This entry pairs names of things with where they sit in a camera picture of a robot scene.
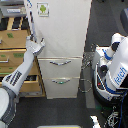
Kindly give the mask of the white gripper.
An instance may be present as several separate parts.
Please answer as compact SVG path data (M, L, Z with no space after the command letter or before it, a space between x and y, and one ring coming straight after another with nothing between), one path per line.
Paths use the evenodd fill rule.
M26 42L26 49L31 51L35 56L39 55L42 52L43 47L45 47L44 38L41 39L40 43L35 43L33 34L26 37L28 40Z

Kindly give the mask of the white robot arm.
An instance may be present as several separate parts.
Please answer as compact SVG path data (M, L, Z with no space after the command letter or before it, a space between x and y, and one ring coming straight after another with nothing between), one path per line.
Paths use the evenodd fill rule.
M0 128L8 128L16 113L16 101L19 91L33 66L33 61L45 47L44 39L40 42L32 36L26 37L26 52L23 62L11 74L2 79L0 87Z

